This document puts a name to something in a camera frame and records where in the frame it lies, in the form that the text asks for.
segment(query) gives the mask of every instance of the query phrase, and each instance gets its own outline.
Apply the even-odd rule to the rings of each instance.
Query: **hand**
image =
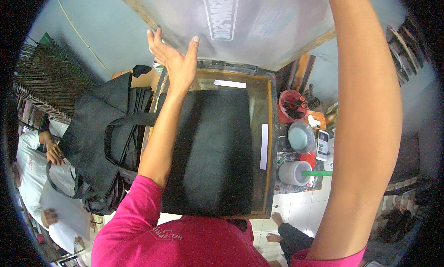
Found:
[[[55,165],[64,165],[63,154],[58,145],[54,142],[46,143],[46,159]]]
[[[43,211],[43,213],[45,214],[46,223],[48,226],[55,224],[59,221],[59,217],[57,216],[54,209],[52,208],[46,209]]]
[[[159,64],[168,70],[170,78],[169,92],[185,95],[190,88],[197,67],[197,50],[199,48],[199,37],[194,37],[188,45],[186,55],[179,53],[172,47],[162,42],[162,30],[159,28],[156,35],[148,29],[148,44],[154,57]]]

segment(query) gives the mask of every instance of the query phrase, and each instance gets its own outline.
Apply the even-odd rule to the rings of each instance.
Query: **white t-shirt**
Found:
[[[46,154],[37,151],[40,146],[39,132],[31,131],[19,137],[19,146],[17,150],[17,168],[20,173],[21,185],[19,187],[23,203],[30,215],[41,225],[41,213],[43,211],[40,205],[40,196],[47,180]],[[50,169],[51,180],[63,192],[73,196],[74,180],[71,177],[71,171],[75,177],[74,167],[65,159],[65,165],[52,165]]]

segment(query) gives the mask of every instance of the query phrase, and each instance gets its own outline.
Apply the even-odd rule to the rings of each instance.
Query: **smartphone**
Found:
[[[325,131],[319,130],[316,159],[324,162],[327,161],[328,150],[329,150],[329,134]]]

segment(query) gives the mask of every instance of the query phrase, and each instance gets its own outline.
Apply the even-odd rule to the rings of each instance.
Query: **rectangular logo on screen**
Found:
[[[212,40],[233,40],[239,0],[203,0]]]

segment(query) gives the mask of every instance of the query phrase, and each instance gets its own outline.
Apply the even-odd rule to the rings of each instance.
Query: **bare foot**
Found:
[[[274,220],[278,227],[280,227],[282,223],[284,223],[284,221],[282,220],[282,216],[277,212],[271,214],[271,218]]]
[[[273,234],[273,233],[269,233],[267,235],[267,241],[268,242],[277,242],[279,243],[282,240],[282,237],[280,237],[279,235]]]

